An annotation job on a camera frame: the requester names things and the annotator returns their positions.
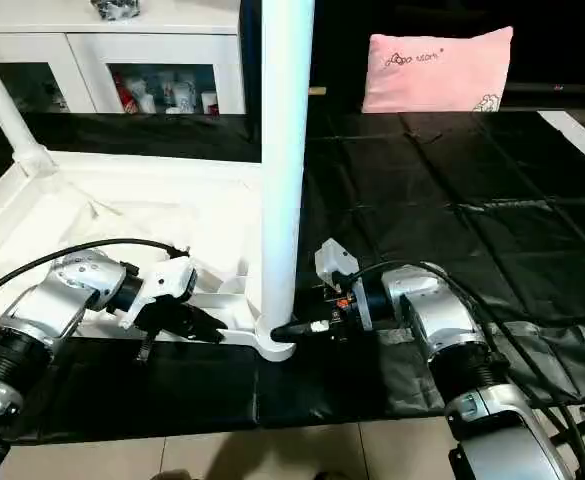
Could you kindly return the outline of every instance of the black plastic sheet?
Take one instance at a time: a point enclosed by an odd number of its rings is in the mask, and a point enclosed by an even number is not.
[[[258,161],[240,117],[33,116],[50,149]],[[0,172],[9,148],[0,141]],[[536,113],[310,111],[297,289],[334,237],[362,265],[427,260],[491,303],[569,403],[585,403],[585,157]],[[301,300],[295,308],[301,314]],[[517,375],[534,376],[497,335]],[[441,413],[416,345],[391,334],[249,348],[73,339],[28,399],[26,443],[178,435]]]

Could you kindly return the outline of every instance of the pink pillow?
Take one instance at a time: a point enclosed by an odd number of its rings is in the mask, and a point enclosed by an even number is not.
[[[363,113],[498,110],[512,27],[474,38],[372,35]]]

